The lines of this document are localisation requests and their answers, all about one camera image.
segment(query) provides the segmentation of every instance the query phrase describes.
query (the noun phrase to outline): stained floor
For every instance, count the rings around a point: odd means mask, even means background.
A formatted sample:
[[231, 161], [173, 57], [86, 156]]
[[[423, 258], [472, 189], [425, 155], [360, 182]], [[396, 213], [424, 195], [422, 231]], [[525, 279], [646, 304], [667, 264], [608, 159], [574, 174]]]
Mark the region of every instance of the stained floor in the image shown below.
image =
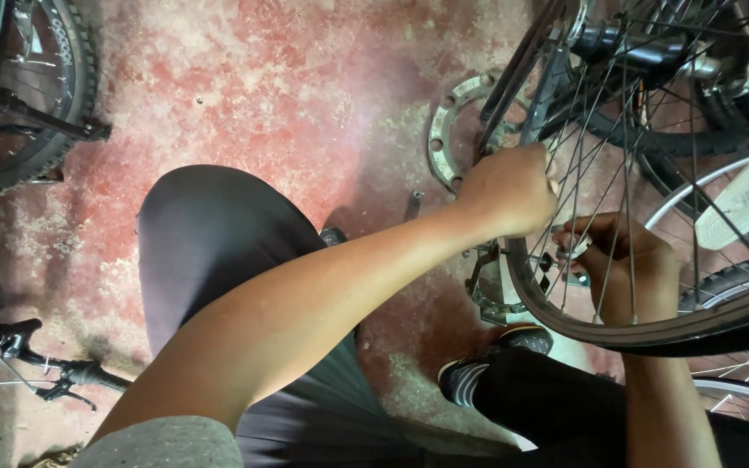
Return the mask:
[[[113, 134], [71, 152], [66, 183], [0, 198], [0, 314], [41, 318], [33, 347], [42, 354], [97, 357], [129, 378], [151, 360], [134, 228], [160, 175], [234, 166], [275, 186], [316, 227], [349, 238], [399, 224], [416, 189], [425, 193], [421, 215], [431, 212], [447, 201], [425, 157], [432, 110], [454, 84], [503, 68], [533, 16], [530, 3], [505, 0], [78, 4], [97, 48], [97, 115]], [[511, 442], [433, 383], [442, 363], [494, 333], [464, 293], [473, 261], [445, 261], [372, 314], [360, 360], [391, 414]], [[574, 365], [620, 372], [606, 351], [558, 347]], [[11, 379], [0, 369], [0, 381]], [[0, 466], [87, 441], [117, 395], [81, 393], [97, 413], [1, 386]]]

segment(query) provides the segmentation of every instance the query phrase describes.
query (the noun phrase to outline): handlebar grip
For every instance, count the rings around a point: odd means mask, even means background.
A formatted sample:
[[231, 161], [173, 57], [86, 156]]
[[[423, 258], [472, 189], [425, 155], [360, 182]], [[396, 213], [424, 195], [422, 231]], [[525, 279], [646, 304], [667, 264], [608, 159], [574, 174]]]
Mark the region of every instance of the handlebar grip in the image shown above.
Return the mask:
[[117, 391], [126, 391], [131, 382], [109, 374], [98, 361], [83, 361], [81, 366], [71, 369], [68, 378], [77, 385], [99, 385]]

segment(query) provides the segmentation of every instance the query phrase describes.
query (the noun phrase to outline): brake lever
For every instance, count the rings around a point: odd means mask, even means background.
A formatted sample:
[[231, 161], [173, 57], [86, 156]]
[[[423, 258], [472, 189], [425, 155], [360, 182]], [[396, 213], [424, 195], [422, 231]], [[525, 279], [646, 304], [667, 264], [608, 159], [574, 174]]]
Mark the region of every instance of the brake lever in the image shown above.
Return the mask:
[[91, 407], [91, 412], [92, 413], [97, 412], [97, 410], [98, 410], [98, 406], [97, 405], [95, 405], [94, 403], [92, 403], [89, 399], [84, 398], [82, 396], [79, 396], [78, 394], [76, 394], [76, 393], [68, 390], [69, 388], [72, 387], [72, 385], [74, 385], [74, 382], [72, 382], [71, 380], [69, 380], [68, 377], [65, 374], [63, 374], [62, 377], [60, 377], [59, 380], [57, 380], [56, 382], [54, 382], [54, 387], [36, 389], [36, 391], [34, 392], [34, 394], [37, 397], [40, 397], [40, 398], [42, 398], [43, 400], [46, 400], [46, 401], [56, 400], [57, 398], [60, 398], [60, 397], [63, 397], [63, 396], [64, 397], [65, 396], [66, 397], [71, 397], [71, 398], [74, 398], [76, 400], [82, 401], [83, 403], [89, 405]]

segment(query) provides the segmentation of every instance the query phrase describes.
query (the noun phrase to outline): sleeve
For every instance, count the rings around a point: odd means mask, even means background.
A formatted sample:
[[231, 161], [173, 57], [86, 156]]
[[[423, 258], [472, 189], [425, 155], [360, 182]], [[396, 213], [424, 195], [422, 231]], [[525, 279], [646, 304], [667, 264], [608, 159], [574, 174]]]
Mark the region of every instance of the sleeve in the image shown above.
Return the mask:
[[227, 426], [201, 416], [169, 416], [112, 432], [69, 468], [243, 468]]

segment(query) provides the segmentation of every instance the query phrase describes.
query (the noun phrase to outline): leg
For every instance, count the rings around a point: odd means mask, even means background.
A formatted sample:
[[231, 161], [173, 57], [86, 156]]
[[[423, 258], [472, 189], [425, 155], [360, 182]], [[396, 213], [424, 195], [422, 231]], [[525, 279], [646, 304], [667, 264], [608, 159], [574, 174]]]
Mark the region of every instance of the leg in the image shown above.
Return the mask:
[[[153, 355], [214, 299], [326, 246], [286, 197], [221, 166], [182, 167], [161, 177], [140, 208], [138, 235]], [[419, 455], [372, 393], [350, 334], [305, 376], [248, 409], [236, 436], [247, 467]]]
[[[624, 388], [523, 346], [491, 357], [478, 378], [473, 405], [496, 424], [548, 447], [517, 455], [519, 466], [580, 460], [592, 460], [592, 466], [624, 464]], [[724, 466], [749, 467], [749, 423], [715, 413], [709, 417]]]

